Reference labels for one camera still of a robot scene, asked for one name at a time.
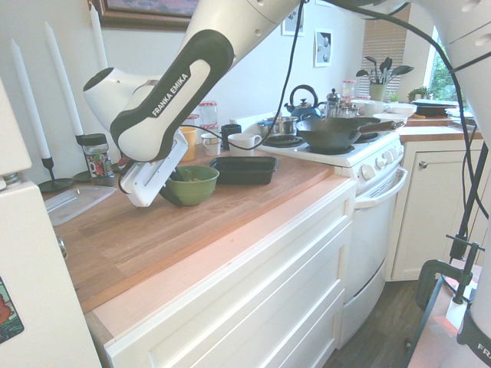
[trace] white bowl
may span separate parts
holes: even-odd
[[[381,123],[384,121],[404,121],[407,123],[407,117],[399,113],[376,113],[375,118],[380,119]]]
[[[391,113],[398,113],[406,117],[416,113],[417,106],[411,103],[389,103]]]

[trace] refrigerator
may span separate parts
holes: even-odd
[[[30,166],[0,80],[0,367],[101,367]]]

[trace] black candlestick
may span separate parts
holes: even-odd
[[[51,177],[51,180],[39,184],[39,189],[41,190],[41,193],[60,192],[61,190],[66,189],[74,184],[74,181],[72,179],[56,179],[54,177],[54,162],[51,157],[49,159],[41,159],[41,161],[43,162],[43,166],[48,169],[49,175]]]
[[[85,165],[87,166],[87,171],[82,171],[78,173],[77,175],[74,176],[74,180],[76,182],[90,182],[91,180],[91,172],[89,171],[89,164],[87,163],[87,158],[85,157],[85,152],[84,148],[82,147],[82,136],[75,136],[75,139],[77,140],[77,143],[80,145],[82,148],[82,153],[84,154],[84,161]]]

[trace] kettle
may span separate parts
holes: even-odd
[[[308,92],[310,92],[312,96],[314,96],[314,104],[311,105],[308,102],[305,102],[307,100],[306,98],[302,98],[302,103],[298,106],[295,106],[293,104],[293,97],[297,90],[307,90]],[[288,112],[292,114],[293,117],[297,117],[300,120],[306,120],[322,117],[322,113],[319,110],[318,105],[318,97],[314,91],[314,88],[308,86],[307,84],[301,84],[293,89],[292,93],[290,94],[290,104],[285,104],[285,107]]]

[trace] picture frame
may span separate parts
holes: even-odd
[[[328,6],[329,8],[333,8],[334,6],[330,2],[325,2],[323,0],[315,0],[316,5]]]
[[[331,29],[315,29],[314,66],[330,67],[333,55],[333,32]]]
[[[282,22],[282,35],[283,36],[295,36],[295,29],[297,28],[298,19],[298,6],[292,10],[292,12]],[[305,9],[302,12],[302,19],[300,21],[300,29],[298,30],[298,36],[305,36]]]
[[[185,31],[198,0],[92,0],[101,26]]]

